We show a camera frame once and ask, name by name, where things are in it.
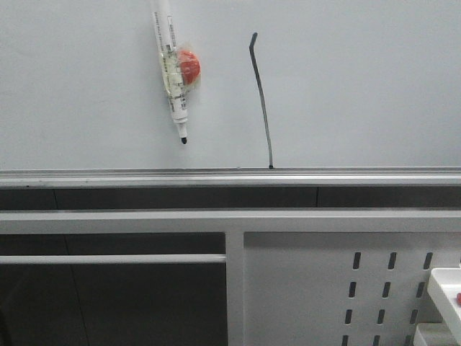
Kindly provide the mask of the white lower tray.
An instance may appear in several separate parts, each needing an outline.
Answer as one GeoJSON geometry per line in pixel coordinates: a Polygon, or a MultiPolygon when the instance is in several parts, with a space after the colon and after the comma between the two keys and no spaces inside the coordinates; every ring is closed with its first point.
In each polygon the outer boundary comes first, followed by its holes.
{"type": "Polygon", "coordinates": [[[413,338],[414,346],[445,345],[450,341],[447,328],[441,323],[420,323],[413,338]]]}

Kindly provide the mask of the white metal stand frame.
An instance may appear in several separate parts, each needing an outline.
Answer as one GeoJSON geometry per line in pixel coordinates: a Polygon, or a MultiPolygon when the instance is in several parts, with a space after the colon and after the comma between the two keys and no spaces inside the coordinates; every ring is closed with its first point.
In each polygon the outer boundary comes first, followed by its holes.
{"type": "Polygon", "coordinates": [[[411,345],[457,210],[1,215],[3,345],[411,345]]]}

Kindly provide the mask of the red round magnet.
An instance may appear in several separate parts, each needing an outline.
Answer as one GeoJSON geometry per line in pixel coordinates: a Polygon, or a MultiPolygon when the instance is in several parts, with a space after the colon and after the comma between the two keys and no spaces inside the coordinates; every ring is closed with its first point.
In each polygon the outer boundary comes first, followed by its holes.
{"type": "Polygon", "coordinates": [[[195,83],[201,72],[198,57],[190,50],[181,50],[178,58],[184,84],[189,86],[195,83]]]}

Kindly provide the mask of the white marker tray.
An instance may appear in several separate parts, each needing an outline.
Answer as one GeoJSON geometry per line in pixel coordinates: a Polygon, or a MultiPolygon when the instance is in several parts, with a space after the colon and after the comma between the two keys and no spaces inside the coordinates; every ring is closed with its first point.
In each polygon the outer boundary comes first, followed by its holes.
{"type": "Polygon", "coordinates": [[[431,270],[427,292],[444,323],[460,345],[460,268],[439,267],[431,270]]]}

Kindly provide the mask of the large whiteboard with aluminium frame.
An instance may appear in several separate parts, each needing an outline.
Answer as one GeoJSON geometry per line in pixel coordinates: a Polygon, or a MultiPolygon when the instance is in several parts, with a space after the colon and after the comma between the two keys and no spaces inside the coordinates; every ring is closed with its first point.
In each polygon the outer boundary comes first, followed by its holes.
{"type": "Polygon", "coordinates": [[[458,185],[458,1],[172,1],[188,141],[149,1],[1,3],[1,186],[458,185]]]}

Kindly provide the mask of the white whiteboard marker black tip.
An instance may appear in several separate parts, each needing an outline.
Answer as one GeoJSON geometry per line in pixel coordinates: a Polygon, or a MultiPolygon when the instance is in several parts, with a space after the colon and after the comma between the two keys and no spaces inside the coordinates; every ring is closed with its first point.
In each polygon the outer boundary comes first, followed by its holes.
{"type": "Polygon", "coordinates": [[[179,62],[179,49],[176,44],[170,4],[169,1],[150,1],[150,5],[161,75],[169,101],[169,112],[181,143],[186,145],[188,141],[186,88],[179,62]]]}

